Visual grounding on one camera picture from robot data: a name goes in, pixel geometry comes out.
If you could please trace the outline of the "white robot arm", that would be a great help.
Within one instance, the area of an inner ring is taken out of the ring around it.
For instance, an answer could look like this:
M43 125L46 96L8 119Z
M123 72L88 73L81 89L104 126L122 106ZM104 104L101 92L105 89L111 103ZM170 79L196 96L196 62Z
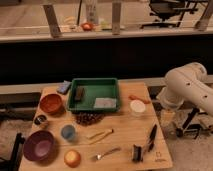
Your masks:
M213 116L213 89L203 83L206 76L206 68L198 62L171 69L157 99L164 109L170 110L179 109L188 100Z

